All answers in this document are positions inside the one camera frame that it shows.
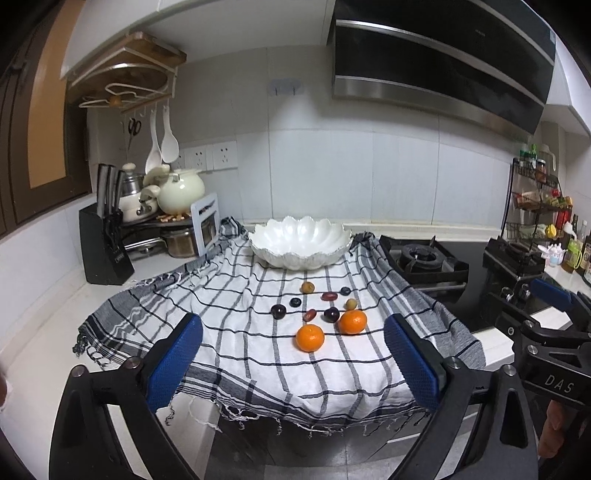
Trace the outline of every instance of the white scalloped bowl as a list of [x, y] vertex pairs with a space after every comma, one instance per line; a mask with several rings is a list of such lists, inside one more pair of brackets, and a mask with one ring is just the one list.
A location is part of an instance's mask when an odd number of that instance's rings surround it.
[[253, 252], [273, 267], [288, 270], [315, 270], [332, 265], [349, 249], [351, 230], [341, 223], [311, 217], [281, 222], [269, 220], [248, 234]]

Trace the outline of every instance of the white spatula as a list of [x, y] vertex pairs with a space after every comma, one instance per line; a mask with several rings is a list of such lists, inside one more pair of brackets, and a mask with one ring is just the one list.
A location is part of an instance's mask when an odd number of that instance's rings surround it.
[[164, 120], [164, 138], [160, 145], [162, 161], [164, 163], [172, 163], [178, 158], [178, 141], [174, 137], [173, 131], [170, 128], [170, 107], [164, 105], [162, 113]]
[[156, 110], [150, 112], [150, 133], [152, 134], [152, 150], [146, 159], [146, 173], [152, 168], [162, 165], [162, 153], [158, 146], [158, 137], [156, 136]]

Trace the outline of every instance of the finger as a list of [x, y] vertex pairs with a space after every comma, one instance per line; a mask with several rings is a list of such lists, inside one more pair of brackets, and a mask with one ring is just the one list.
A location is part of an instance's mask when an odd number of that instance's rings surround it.
[[538, 455], [543, 458], [552, 458], [564, 443], [564, 434], [561, 430], [554, 430], [547, 419], [542, 429], [540, 442], [538, 444]]
[[560, 430], [564, 425], [564, 407], [554, 401], [551, 400], [548, 404], [548, 409], [546, 410], [546, 415], [548, 420], [550, 421], [552, 428], [554, 430]]

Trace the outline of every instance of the scissors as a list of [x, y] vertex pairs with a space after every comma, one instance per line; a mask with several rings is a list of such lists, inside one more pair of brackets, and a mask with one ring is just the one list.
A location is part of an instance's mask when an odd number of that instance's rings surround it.
[[127, 143], [127, 151], [131, 147], [131, 141], [139, 131], [142, 130], [142, 122], [140, 120], [136, 120], [135, 118], [130, 118], [129, 123], [127, 125], [127, 131], [129, 132], [129, 143]]

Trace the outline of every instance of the wall outlet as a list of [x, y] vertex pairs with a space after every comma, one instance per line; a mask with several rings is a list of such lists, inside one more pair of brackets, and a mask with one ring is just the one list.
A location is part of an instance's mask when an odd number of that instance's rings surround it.
[[211, 152], [214, 170], [238, 168], [238, 149], [235, 140], [213, 144], [211, 145]]
[[185, 168], [196, 168], [198, 170], [213, 170], [207, 167], [207, 146], [185, 148], [183, 150]]

